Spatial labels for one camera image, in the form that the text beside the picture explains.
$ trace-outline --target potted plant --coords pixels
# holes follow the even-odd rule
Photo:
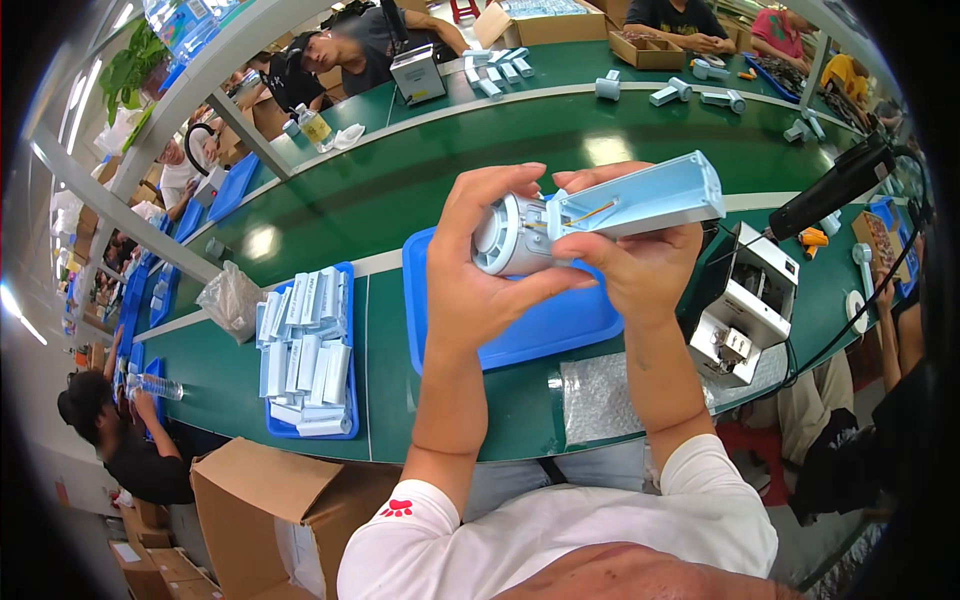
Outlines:
[[[148,80],[159,79],[156,86],[163,82],[166,78],[166,63],[171,56],[167,47],[150,29],[147,19],[141,19],[130,38],[130,45],[118,52],[100,75],[99,84],[104,90],[107,121],[111,127],[116,120],[117,106],[120,103],[129,109],[140,108],[141,86]],[[163,77],[154,73],[157,69],[163,70]],[[153,92],[150,95],[157,100],[156,90]]]

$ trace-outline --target red stool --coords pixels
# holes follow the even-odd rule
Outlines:
[[[450,8],[453,9],[453,22],[460,23],[460,17],[462,16],[471,16],[478,17],[480,16],[480,9],[477,8],[476,2],[473,0],[467,0],[469,6],[465,9],[461,9],[457,6],[457,0],[450,0]]]
[[[783,506],[790,495],[783,481],[783,465],[780,430],[777,427],[752,429],[738,422],[720,423],[716,426],[717,437],[723,442],[729,456],[734,450],[752,450],[770,467],[770,489],[760,500],[763,506]]]

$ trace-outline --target green workbench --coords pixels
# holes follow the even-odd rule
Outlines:
[[[738,70],[740,60],[733,60],[732,71]],[[529,61],[538,73],[533,83],[545,87],[589,83],[611,67],[621,69],[623,81],[664,82],[676,75],[636,72],[614,58],[606,42],[536,46]],[[697,82],[688,71],[683,77]],[[478,98],[462,73],[450,76],[447,83],[450,93],[433,107],[431,103],[391,107],[392,87],[382,85],[325,111],[324,117],[335,129],[360,122],[369,133]],[[776,97],[762,80],[731,77],[725,84]],[[267,190],[198,235],[188,247],[203,254],[206,241],[216,236],[232,248],[232,260],[257,284],[266,286],[298,272],[395,251],[411,234],[436,225],[459,173],[481,166],[537,160],[549,165],[550,171],[565,171],[627,159],[657,162],[699,149],[716,168],[725,194],[789,192],[806,189],[829,169],[833,156],[856,141],[849,130],[824,123],[826,143],[792,146],[783,141],[782,132],[797,117],[793,109],[748,101],[747,111],[735,115],[695,99],[655,108],[648,102],[649,94],[624,90],[618,103],[598,102],[592,93],[545,96],[421,123],[334,156]],[[251,189],[269,180],[256,178]],[[544,193],[555,191],[549,177],[540,184]],[[763,229],[769,212],[737,212],[725,224],[732,227],[744,220]],[[856,207],[846,208],[845,224],[857,212]],[[851,230],[843,228],[812,263],[802,262],[799,245],[783,244],[787,253],[802,262],[791,335],[799,364],[846,322],[844,297],[861,286],[850,259],[853,241]],[[200,288],[189,278],[181,281],[171,318],[196,310],[192,302]],[[167,403],[167,414],[202,429],[306,454],[402,462],[410,443],[420,378],[410,363],[401,270],[358,277],[354,295],[361,421],[356,439],[272,437],[264,423],[264,401],[256,396],[259,351],[252,343],[238,347],[209,320],[144,341],[146,360],[163,357],[167,375],[188,391],[183,402]],[[622,350],[622,337],[617,337],[486,372],[490,431],[480,460],[519,459],[584,447],[565,443],[563,398],[557,385],[560,363]]]

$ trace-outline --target white cloth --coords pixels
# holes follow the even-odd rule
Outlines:
[[[460,526],[443,492],[424,481],[401,481],[350,538],[337,594],[341,600],[490,598],[572,550],[622,540],[767,576],[777,532],[716,436],[681,445],[660,484],[663,496],[553,486]]]
[[[158,214],[163,213],[163,209],[153,203],[141,202],[131,206],[131,210],[136,214],[143,217],[145,220],[150,221],[153,217]]]
[[[191,154],[207,171],[216,163],[215,160],[207,160],[204,155],[204,144],[209,138],[210,134],[206,130],[195,130],[190,134]],[[200,171],[193,166],[186,154],[184,154],[183,162],[180,164],[163,165],[159,188],[160,194],[163,195],[163,204],[167,207],[167,210],[176,206],[180,201],[180,196],[183,194],[183,188],[186,187],[187,182],[199,176]]]

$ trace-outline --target hand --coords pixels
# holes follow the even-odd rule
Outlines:
[[[460,175],[427,248],[427,347],[475,352],[528,308],[570,288],[596,285],[579,269],[552,268],[519,281],[487,275],[470,257],[473,230],[487,206],[508,191],[532,197],[546,167],[538,162],[486,167]]]
[[[693,34],[691,36],[684,36],[684,38],[681,40],[683,43],[678,45],[681,45],[683,48],[692,50],[694,52],[710,54],[716,49],[717,42],[714,40],[719,39],[719,37],[708,36],[706,34]]]
[[[790,59],[790,64],[797,67],[797,69],[804,75],[810,74],[810,65],[806,63],[806,60],[803,59]]]
[[[143,390],[133,392],[133,406],[136,408],[136,414],[144,422],[156,420],[156,408],[154,406],[154,397]]]
[[[206,142],[204,142],[204,156],[206,156],[206,161],[213,163],[217,160],[217,140],[212,137],[208,137]]]
[[[890,273],[890,270],[886,267],[880,267],[876,270],[876,281],[874,281],[874,287],[877,288],[880,286],[880,283],[883,281],[883,278]],[[890,308],[894,303],[894,281],[893,279],[887,283],[887,287],[879,293],[876,297],[876,310],[880,313],[881,317],[886,317],[890,314]]]
[[[650,166],[649,162],[620,162],[557,173],[553,181],[573,194]],[[699,223],[629,235],[616,242],[598,233],[570,233],[554,242],[553,255],[582,258],[599,269],[613,307],[628,323],[660,324],[675,318],[702,239]]]

